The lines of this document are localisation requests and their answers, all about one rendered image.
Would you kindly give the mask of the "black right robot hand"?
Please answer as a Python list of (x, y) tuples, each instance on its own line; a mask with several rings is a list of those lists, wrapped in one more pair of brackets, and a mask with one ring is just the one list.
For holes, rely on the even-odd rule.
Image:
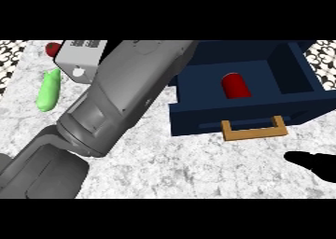
[(309, 170), (321, 180), (336, 183), (336, 155), (287, 151), (282, 158)]

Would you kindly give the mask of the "dark blue drawer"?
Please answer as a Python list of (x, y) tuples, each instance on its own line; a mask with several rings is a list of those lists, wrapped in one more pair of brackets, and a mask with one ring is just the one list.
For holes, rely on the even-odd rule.
[[(220, 88), (220, 78), (232, 72), (250, 90), (244, 98), (226, 98)], [(178, 74), (176, 98), (172, 135), (213, 133), (223, 120), (235, 130), (268, 127), (274, 116), (299, 125), (336, 108), (336, 91), (322, 88), (305, 60), (188, 64)]]

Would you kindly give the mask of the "red can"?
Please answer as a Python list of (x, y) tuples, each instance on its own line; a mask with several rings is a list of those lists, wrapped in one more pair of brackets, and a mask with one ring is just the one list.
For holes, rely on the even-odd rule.
[(228, 73), (220, 79), (220, 87), (228, 99), (250, 97), (250, 91), (246, 87), (241, 75)]

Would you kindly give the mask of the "dark blue cabinet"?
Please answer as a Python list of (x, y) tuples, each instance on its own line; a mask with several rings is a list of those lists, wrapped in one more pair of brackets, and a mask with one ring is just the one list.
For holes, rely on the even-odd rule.
[(265, 60), (277, 47), (296, 43), (306, 51), (313, 40), (201, 40), (190, 65)]

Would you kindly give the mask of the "green vegetable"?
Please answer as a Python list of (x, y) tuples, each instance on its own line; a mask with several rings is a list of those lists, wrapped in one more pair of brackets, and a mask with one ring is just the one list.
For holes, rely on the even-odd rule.
[(43, 73), (43, 80), (35, 100), (36, 108), (46, 112), (52, 110), (60, 92), (60, 70), (54, 68), (51, 72)]

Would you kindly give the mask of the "red round fruit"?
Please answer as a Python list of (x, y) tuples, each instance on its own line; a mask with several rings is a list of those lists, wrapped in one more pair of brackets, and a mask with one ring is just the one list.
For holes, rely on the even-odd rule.
[(60, 44), (58, 43), (48, 43), (45, 46), (45, 53), (49, 57), (52, 57), (55, 55), (55, 53), (58, 52), (60, 49)]

